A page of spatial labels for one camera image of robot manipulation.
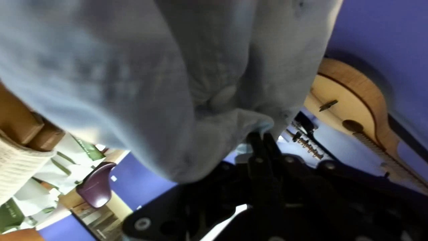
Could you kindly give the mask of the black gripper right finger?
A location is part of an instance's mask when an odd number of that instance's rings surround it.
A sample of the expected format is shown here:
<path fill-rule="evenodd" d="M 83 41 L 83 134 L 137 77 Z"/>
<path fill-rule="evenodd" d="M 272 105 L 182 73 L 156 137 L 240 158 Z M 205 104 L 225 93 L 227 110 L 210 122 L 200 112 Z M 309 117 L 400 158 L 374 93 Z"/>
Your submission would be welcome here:
<path fill-rule="evenodd" d="M 263 142 L 287 189 L 307 205 L 308 224 L 325 241 L 400 241 L 400 224 L 388 211 L 390 200 L 359 183 L 340 180 L 344 168 L 335 162 L 311 169 L 300 157 L 283 154 L 269 133 Z"/>

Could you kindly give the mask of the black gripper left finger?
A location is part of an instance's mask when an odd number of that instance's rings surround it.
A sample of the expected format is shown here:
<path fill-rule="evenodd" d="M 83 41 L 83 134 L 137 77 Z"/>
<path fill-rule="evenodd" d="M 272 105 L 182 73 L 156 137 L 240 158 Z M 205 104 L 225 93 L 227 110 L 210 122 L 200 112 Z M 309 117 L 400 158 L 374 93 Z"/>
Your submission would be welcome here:
<path fill-rule="evenodd" d="M 275 138 L 267 133 L 251 133 L 248 142 L 253 154 L 248 173 L 253 189 L 253 213 L 259 241 L 292 241 L 293 231 L 287 217 L 283 176 L 283 154 Z"/>

